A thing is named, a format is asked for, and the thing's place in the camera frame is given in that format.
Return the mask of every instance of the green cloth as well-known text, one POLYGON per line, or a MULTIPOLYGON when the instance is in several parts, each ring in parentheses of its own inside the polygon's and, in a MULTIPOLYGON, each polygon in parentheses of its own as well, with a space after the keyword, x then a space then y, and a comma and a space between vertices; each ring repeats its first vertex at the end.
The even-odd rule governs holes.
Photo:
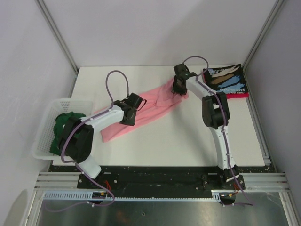
POLYGON ((81 118, 81 117, 85 117, 86 115, 82 113, 69 112, 57 116, 57 118, 55 119, 55 126, 53 127, 53 133, 55 134, 55 138, 51 143, 50 153, 57 154, 59 156, 61 155, 61 151, 58 148, 58 142, 63 132, 63 125, 65 125, 68 119, 72 116, 81 118))

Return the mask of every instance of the white plastic basket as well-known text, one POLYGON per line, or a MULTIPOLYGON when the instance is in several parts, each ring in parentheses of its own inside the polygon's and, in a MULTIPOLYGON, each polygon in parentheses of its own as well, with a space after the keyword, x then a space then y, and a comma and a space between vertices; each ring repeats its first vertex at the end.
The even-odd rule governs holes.
POLYGON ((55 160, 61 157, 50 153, 50 146, 55 138, 53 127, 55 119, 62 113, 83 113, 86 116, 92 114, 93 101, 77 100, 73 98, 56 99, 51 102, 44 112, 42 121, 32 145, 32 155, 36 159, 55 160))

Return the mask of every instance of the folded pink fabric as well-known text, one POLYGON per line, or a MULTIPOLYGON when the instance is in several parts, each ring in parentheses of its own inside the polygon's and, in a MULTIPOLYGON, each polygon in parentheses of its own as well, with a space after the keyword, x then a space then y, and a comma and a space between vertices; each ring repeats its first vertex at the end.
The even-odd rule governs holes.
POLYGON ((171 112, 183 100, 188 98, 188 94, 181 96, 172 93, 173 78, 165 85, 152 89, 148 92, 142 93, 143 99, 147 102, 145 106, 137 112, 135 125, 127 126, 120 123, 114 123, 101 131, 103 142, 117 138, 126 134, 136 128, 146 125, 164 115, 171 112))

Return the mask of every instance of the pink cloth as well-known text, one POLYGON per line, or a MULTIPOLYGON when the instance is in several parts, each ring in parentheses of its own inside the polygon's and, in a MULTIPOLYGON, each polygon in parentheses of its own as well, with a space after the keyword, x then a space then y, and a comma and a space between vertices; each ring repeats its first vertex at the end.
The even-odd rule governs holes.
POLYGON ((123 134, 126 134, 136 128, 144 126, 158 118, 171 112, 175 107, 183 100, 188 98, 188 94, 181 96, 179 94, 172 93, 173 78, 169 80, 165 85, 152 89, 148 92, 140 94, 147 102, 145 106, 137 112, 135 125, 127 126, 120 123, 114 123, 107 128, 100 131, 103 142, 109 142, 110 140, 117 138, 123 134))

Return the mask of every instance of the white table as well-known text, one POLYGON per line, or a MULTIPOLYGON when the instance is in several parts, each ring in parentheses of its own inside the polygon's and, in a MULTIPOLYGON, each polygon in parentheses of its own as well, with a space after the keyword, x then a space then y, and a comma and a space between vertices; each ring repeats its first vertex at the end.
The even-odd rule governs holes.
MULTIPOLYGON (((189 66, 200 72, 203 66, 189 66)), ((121 70, 129 81, 130 93, 158 87, 174 76, 172 66, 125 66, 80 68, 72 98, 94 101, 94 110, 110 104, 105 89, 108 72, 121 70)), ((126 83, 121 74, 109 79, 114 100, 126 96, 126 83)), ((245 98, 229 99, 229 139, 238 166, 264 166, 249 108, 245 98)), ((92 155, 100 165, 115 166, 215 166, 214 141, 203 121, 202 103, 193 94, 164 117, 103 143, 101 135, 94 137, 92 155)), ((53 161, 53 165, 64 165, 53 161)))

